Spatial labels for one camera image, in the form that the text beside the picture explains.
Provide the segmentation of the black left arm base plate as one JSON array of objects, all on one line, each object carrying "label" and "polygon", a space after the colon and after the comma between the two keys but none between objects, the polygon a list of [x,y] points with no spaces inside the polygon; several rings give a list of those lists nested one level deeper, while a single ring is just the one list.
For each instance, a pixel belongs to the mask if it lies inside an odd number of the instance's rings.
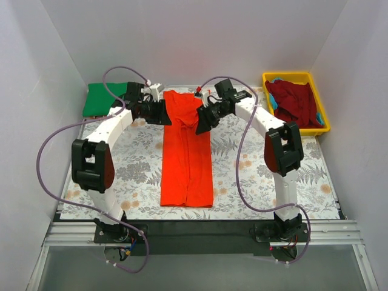
[{"label": "black left arm base plate", "polygon": [[144,238],[141,234],[147,234],[148,226],[146,224],[136,224],[135,227],[139,230],[133,230],[122,224],[111,225],[100,223],[99,225],[96,225],[93,242],[97,244],[130,244],[135,242],[135,240],[139,240],[143,243]]}]

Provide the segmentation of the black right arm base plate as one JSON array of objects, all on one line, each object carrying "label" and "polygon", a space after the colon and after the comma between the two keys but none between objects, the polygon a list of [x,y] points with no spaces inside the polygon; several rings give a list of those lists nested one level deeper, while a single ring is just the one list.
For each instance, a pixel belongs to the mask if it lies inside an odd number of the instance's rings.
[{"label": "black right arm base plate", "polygon": [[259,221],[249,230],[251,237],[258,243],[291,243],[306,242],[308,228],[306,223],[301,227],[284,230],[275,221]]}]

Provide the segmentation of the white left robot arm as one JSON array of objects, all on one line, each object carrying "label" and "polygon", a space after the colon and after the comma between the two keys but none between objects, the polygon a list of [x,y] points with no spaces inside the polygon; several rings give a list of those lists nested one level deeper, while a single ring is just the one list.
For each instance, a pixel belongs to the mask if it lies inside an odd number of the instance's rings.
[{"label": "white left robot arm", "polygon": [[121,222],[125,213],[111,188],[115,178],[111,149],[137,118],[149,124],[171,125],[166,102],[161,98],[162,91],[160,83],[128,82],[126,92],[110,105],[109,118],[86,139],[76,139],[72,143],[72,180],[86,191],[98,209],[95,224],[118,243],[125,241],[130,231]]}]

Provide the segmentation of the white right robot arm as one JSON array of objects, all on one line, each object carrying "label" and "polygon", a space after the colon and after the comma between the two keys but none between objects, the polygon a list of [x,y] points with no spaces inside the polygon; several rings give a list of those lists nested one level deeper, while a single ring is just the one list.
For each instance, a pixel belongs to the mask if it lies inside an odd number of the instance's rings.
[{"label": "white right robot arm", "polygon": [[275,182],[276,206],[270,209],[274,219],[269,230],[278,239],[288,241],[302,228],[301,207],[298,205],[296,176],[304,158],[299,127],[295,122],[284,122],[271,115],[259,104],[256,91],[250,86],[238,91],[233,77],[220,76],[214,85],[216,101],[203,86],[197,87],[195,97],[202,101],[198,107],[196,134],[207,133],[218,126],[220,120],[235,115],[246,121],[243,131],[255,129],[264,138],[264,162]]}]

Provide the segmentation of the orange t shirt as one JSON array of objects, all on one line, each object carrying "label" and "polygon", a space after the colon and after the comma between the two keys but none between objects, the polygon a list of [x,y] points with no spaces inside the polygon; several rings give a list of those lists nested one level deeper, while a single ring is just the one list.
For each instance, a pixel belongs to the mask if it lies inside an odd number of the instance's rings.
[{"label": "orange t shirt", "polygon": [[211,208],[213,172],[210,133],[196,134],[197,108],[192,93],[164,92],[172,125],[164,127],[161,202],[163,207]]}]

